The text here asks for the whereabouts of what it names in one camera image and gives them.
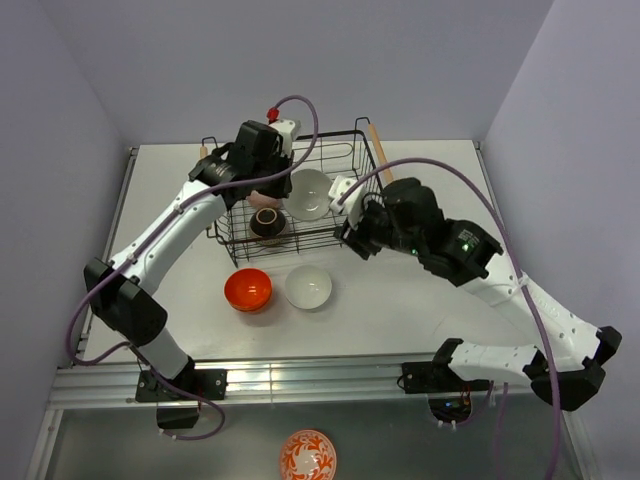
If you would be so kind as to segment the black white patterned bowl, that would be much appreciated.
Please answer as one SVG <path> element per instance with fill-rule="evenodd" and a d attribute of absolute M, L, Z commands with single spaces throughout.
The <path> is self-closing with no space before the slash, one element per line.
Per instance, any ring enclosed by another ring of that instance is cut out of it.
<path fill-rule="evenodd" d="M 253 190 L 247 197 L 248 203 L 255 209 L 273 208 L 278 209 L 281 205 L 279 199 L 264 195 L 256 190 Z"/>

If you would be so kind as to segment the brown bowl beige inside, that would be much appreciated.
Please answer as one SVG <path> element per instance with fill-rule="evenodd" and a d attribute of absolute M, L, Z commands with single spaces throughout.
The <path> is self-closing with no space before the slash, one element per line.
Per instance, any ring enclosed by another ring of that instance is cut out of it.
<path fill-rule="evenodd" d="M 249 231 L 256 238 L 275 238 L 287 231 L 288 222 L 284 214 L 274 208 L 257 210 L 250 218 Z"/>

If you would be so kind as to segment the grey white bowl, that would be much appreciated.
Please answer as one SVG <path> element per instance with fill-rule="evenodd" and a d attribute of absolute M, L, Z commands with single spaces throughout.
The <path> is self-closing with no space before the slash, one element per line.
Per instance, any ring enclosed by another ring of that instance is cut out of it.
<path fill-rule="evenodd" d="M 291 177 L 292 190 L 283 200 L 284 209 L 296 220 L 315 221 L 329 211 L 331 179 L 318 170 L 295 171 Z"/>

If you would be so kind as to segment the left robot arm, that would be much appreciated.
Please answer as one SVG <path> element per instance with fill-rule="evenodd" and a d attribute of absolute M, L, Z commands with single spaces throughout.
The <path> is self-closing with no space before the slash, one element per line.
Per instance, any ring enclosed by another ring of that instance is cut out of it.
<path fill-rule="evenodd" d="M 159 377 L 159 388 L 183 399 L 195 386 L 193 359 L 167 328 L 168 313 L 154 295 L 175 262 L 211 224 L 259 191 L 291 191 L 298 120 L 249 120 L 236 139 L 199 159 L 172 202 L 134 241 L 107 261 L 84 268 L 92 314 L 117 332 Z"/>

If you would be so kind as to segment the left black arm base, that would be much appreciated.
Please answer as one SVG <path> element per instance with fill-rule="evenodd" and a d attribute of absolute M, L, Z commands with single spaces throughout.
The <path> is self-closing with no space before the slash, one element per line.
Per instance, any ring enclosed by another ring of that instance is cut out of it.
<path fill-rule="evenodd" d="M 204 410 L 217 412 L 218 423 L 211 433 L 192 435 L 200 439 L 217 434 L 226 422 L 226 414 L 217 404 L 225 399 L 227 371 L 225 369 L 196 369 L 183 378 L 167 380 L 154 370 L 143 370 L 138 377 L 134 401 L 156 404 L 156 424 L 166 434 L 188 438 L 184 431 L 193 429 L 204 419 Z"/>

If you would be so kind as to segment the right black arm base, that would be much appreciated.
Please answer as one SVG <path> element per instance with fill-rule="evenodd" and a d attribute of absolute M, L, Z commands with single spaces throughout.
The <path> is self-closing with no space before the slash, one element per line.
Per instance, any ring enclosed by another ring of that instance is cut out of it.
<path fill-rule="evenodd" d="M 495 402 L 488 380 L 462 380 L 431 361 L 405 362 L 396 385 L 407 395 L 426 395 L 438 425 L 451 428 L 470 422 Z"/>

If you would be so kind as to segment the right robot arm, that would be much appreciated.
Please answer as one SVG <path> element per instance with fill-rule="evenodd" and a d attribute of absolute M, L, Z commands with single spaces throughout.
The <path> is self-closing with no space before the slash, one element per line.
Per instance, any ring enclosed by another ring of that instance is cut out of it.
<path fill-rule="evenodd" d="M 486 346 L 448 338 L 425 363 L 402 367 L 408 394 L 485 388 L 491 382 L 528 386 L 550 404 L 558 378 L 561 410 L 575 411 L 604 382 L 605 363 L 622 336 L 571 313 L 525 275 L 517 275 L 498 240 L 469 220 L 448 219 L 434 192 L 415 178 L 396 180 L 371 193 L 353 178 L 333 181 L 331 210 L 346 217 L 335 237 L 362 259 L 382 249 L 413 256 L 434 276 L 485 302 L 523 333 L 544 328 L 551 347 Z"/>

